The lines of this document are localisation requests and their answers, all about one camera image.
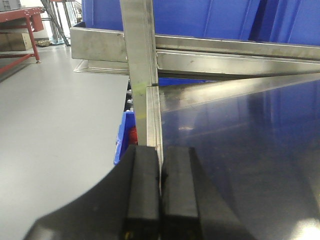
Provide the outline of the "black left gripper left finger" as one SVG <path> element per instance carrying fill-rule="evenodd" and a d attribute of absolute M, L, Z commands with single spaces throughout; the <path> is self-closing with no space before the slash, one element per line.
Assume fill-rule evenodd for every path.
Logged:
<path fill-rule="evenodd" d="M 26 240 L 156 240 L 159 161 L 155 148 L 130 145 L 86 193 L 35 221 Z"/>

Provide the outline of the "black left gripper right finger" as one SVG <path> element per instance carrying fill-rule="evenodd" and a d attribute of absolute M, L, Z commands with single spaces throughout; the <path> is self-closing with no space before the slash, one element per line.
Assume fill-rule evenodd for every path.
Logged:
<path fill-rule="evenodd" d="M 161 239 L 254 239 L 205 173 L 194 148 L 167 148 L 161 190 Z"/>

